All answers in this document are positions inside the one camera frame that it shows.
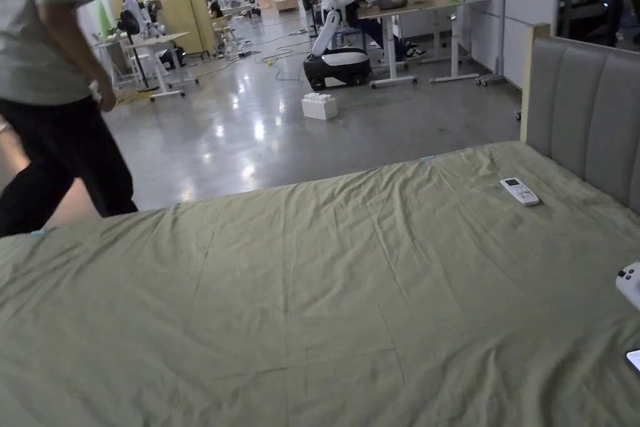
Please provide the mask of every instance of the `wooden headboard frame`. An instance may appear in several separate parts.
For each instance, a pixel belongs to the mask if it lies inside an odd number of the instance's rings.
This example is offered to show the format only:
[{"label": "wooden headboard frame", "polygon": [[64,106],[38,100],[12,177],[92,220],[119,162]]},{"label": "wooden headboard frame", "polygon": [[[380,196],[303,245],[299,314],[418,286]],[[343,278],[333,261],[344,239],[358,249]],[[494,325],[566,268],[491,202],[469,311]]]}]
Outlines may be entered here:
[{"label": "wooden headboard frame", "polygon": [[531,98],[531,61],[533,58],[533,43],[536,38],[551,35],[550,24],[535,24],[527,27],[527,50],[524,57],[524,82],[522,84],[522,120],[521,141],[527,143],[527,125],[529,121],[529,100]]}]

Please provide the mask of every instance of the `hair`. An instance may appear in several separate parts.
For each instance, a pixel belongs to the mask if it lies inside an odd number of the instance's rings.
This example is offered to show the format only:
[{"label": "hair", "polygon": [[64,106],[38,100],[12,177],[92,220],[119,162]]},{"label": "hair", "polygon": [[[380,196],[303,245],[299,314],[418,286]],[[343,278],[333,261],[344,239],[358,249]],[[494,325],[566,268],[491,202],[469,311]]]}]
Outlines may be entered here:
[{"label": "hair", "polygon": [[211,3],[211,12],[215,12],[218,19],[224,17],[224,13],[220,10],[220,5],[215,0]]}]

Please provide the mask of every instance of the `phone screen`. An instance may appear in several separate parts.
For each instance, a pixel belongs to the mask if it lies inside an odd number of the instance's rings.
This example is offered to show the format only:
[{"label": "phone screen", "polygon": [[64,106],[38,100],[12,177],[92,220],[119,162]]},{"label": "phone screen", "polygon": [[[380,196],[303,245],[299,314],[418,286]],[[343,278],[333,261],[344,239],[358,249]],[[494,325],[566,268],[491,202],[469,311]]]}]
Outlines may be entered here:
[{"label": "phone screen", "polygon": [[626,354],[626,357],[629,359],[629,362],[634,365],[638,372],[640,372],[640,350],[628,352]]}]

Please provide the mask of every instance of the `white block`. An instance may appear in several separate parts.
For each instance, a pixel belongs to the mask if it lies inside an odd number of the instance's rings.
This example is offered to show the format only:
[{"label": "white block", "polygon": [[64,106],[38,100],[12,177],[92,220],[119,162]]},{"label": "white block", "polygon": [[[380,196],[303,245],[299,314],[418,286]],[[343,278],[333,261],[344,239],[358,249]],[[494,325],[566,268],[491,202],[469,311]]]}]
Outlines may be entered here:
[{"label": "white block", "polygon": [[329,118],[338,115],[338,103],[331,96],[309,93],[302,100],[302,112],[305,117],[328,121]]}]

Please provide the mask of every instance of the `person's arm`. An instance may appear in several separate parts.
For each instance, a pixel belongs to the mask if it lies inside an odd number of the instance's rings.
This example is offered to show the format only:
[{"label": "person's arm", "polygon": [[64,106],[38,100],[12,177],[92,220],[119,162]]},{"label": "person's arm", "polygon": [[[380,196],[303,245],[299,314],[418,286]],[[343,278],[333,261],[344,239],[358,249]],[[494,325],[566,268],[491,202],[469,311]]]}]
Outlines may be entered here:
[{"label": "person's arm", "polygon": [[60,48],[62,54],[72,61],[89,80],[98,82],[101,93],[101,109],[110,111],[116,104],[111,79],[78,26],[76,8],[72,4],[38,4],[37,15]]},{"label": "person's arm", "polygon": [[98,82],[101,93],[101,109],[110,111],[116,103],[111,80],[78,26],[76,9],[92,0],[35,0],[37,14],[53,43],[62,55],[73,62],[86,75],[87,83]]}]

